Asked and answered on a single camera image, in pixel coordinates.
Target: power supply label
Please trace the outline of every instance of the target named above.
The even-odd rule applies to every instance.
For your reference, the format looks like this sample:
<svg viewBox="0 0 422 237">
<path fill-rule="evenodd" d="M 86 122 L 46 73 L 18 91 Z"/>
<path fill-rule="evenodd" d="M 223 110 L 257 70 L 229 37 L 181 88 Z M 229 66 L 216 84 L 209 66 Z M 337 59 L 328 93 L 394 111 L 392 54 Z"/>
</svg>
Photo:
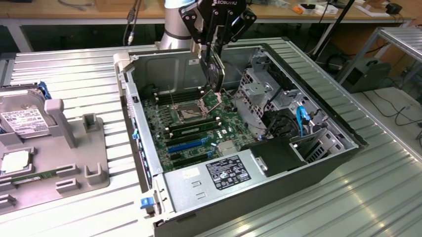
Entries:
<svg viewBox="0 0 422 237">
<path fill-rule="evenodd" d="M 207 164 L 207 169 L 217 190 L 227 189 L 251 179 L 239 156 Z"/>
<path fill-rule="evenodd" d="M 45 120 L 38 109 L 20 110 L 1 113 L 2 121 L 10 126 L 17 135 L 48 130 Z"/>
</svg>

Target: sticker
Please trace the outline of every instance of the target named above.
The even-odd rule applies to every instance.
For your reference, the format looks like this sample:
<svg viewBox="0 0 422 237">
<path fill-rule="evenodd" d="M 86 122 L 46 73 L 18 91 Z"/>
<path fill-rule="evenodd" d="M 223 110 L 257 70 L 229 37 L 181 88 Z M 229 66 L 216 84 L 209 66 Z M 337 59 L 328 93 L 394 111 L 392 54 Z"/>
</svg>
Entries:
<svg viewBox="0 0 422 237">
<path fill-rule="evenodd" d="M 0 114 L 17 135 L 46 131 L 46 123 L 38 109 L 12 111 Z"/>
<path fill-rule="evenodd" d="M 239 156 L 207 164 L 207 169 L 217 190 L 223 190 L 251 179 Z"/>
<path fill-rule="evenodd" d="M 181 134 L 196 132 L 196 131 L 199 131 L 199 128 L 193 128 L 191 130 L 185 130 L 185 131 L 181 132 Z"/>
<path fill-rule="evenodd" d="M 189 65 L 199 64 L 199 58 L 189 60 Z"/>
<path fill-rule="evenodd" d="M 192 178 L 199 175 L 199 169 L 195 167 L 192 169 L 184 170 L 181 174 L 184 179 Z"/>
</svg>

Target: metal table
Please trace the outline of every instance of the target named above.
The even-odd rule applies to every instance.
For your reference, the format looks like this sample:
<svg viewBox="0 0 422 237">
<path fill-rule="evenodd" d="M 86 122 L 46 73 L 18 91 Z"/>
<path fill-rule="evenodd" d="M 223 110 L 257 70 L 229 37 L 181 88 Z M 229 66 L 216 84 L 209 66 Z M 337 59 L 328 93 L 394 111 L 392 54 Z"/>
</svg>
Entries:
<svg viewBox="0 0 422 237">
<path fill-rule="evenodd" d="M 378 37 L 382 37 L 390 45 L 396 46 L 404 53 L 412 56 L 419 62 L 422 62 L 422 30 L 419 28 L 396 28 L 396 27 L 386 27 L 376 28 L 371 36 L 368 37 L 368 41 L 363 45 L 359 53 L 354 57 L 348 67 L 343 70 L 343 72 L 337 75 L 337 81 L 341 84 L 355 67 L 355 63 L 364 57 L 366 52 L 370 47 L 375 43 Z M 404 77 L 404 81 L 407 81 L 415 73 L 419 71 L 422 66 L 416 70 L 412 70 L 412 73 L 408 73 Z"/>
<path fill-rule="evenodd" d="M 419 236 L 422 231 L 420 156 L 356 103 L 291 42 L 265 42 L 337 111 L 370 146 L 316 185 L 200 236 Z M 12 84 L 42 79 L 64 114 L 94 112 L 105 121 L 110 174 L 106 188 L 0 216 L 0 230 L 13 236 L 147 236 L 139 211 L 140 188 L 128 145 L 112 66 L 121 51 L 152 46 L 18 54 Z"/>
</svg>

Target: blue clip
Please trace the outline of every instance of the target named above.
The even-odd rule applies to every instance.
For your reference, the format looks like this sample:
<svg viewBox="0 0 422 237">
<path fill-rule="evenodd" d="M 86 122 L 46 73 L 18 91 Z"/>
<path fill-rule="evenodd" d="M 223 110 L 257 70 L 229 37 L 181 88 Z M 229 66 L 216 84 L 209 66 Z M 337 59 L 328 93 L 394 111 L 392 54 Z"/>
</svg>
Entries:
<svg viewBox="0 0 422 237">
<path fill-rule="evenodd" d="M 140 209 L 145 209 L 148 207 L 153 206 L 153 198 L 152 197 L 145 197 L 140 199 Z"/>
<path fill-rule="evenodd" d="M 50 94 L 49 94 L 49 92 L 48 92 L 45 83 L 44 83 L 42 81 L 40 81 L 40 82 L 37 83 L 37 86 L 40 87 L 40 89 L 41 89 L 41 91 L 42 91 L 42 94 L 44 94 L 45 99 L 49 100 L 49 99 L 52 98 L 52 96 L 50 96 Z"/>
<path fill-rule="evenodd" d="M 133 134 L 132 134 L 132 139 L 133 139 L 133 140 L 139 139 L 137 128 L 134 128 L 134 131 L 133 131 Z"/>
<path fill-rule="evenodd" d="M 303 137 L 301 119 L 311 120 L 308 113 L 305 112 L 304 107 L 300 105 L 296 108 L 296 120 L 297 120 L 297 124 L 299 124 L 299 129 L 300 129 L 300 137 Z"/>
</svg>

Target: desk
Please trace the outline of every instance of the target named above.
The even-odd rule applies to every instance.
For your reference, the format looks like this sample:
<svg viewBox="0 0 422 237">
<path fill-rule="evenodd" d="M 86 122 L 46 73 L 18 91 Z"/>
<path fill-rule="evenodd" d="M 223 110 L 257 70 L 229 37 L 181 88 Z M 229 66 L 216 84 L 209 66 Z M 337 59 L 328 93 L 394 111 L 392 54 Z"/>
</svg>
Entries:
<svg viewBox="0 0 422 237">
<path fill-rule="evenodd" d="M 73 0 L 72 3 L 86 3 L 90 0 Z M 163 24 L 164 6 L 161 0 L 144 0 L 145 10 L 139 13 L 139 24 Z M 85 7 L 85 11 L 61 5 L 56 0 L 33 0 L 32 3 L 9 3 L 6 14 L 9 19 L 2 20 L 2 25 L 9 29 L 10 35 L 21 52 L 30 52 L 32 47 L 20 30 L 22 25 L 110 25 L 125 24 L 126 12 L 98 12 L 94 6 Z M 277 8 L 272 5 L 251 5 L 251 9 L 257 16 L 256 23 L 316 23 L 320 16 L 315 13 L 299 15 L 291 9 Z M 329 28 L 337 18 L 336 15 L 325 15 L 323 23 L 331 23 Z M 412 20 L 412 15 L 402 10 L 400 14 L 404 23 Z M 345 14 L 343 23 L 394 23 L 392 17 L 370 17 L 355 7 L 351 7 Z"/>
</svg>

